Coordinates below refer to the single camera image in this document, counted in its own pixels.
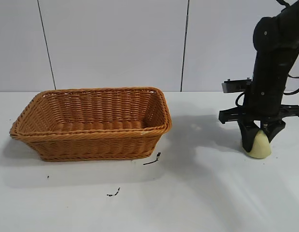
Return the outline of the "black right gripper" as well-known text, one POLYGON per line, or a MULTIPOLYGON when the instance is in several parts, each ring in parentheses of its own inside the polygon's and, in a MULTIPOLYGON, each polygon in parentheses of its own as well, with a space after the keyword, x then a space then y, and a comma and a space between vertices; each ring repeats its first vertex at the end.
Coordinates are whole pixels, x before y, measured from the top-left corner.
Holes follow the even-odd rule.
POLYGON ((242 147, 245 152, 252 150, 257 125, 254 121, 261 121, 261 143, 269 145, 274 137, 285 128, 286 123, 281 121, 285 117, 299 117, 299 105, 281 104, 281 99, 249 95, 239 95, 235 100, 235 107, 219 112, 218 119, 222 124, 236 121, 242 136, 242 147))

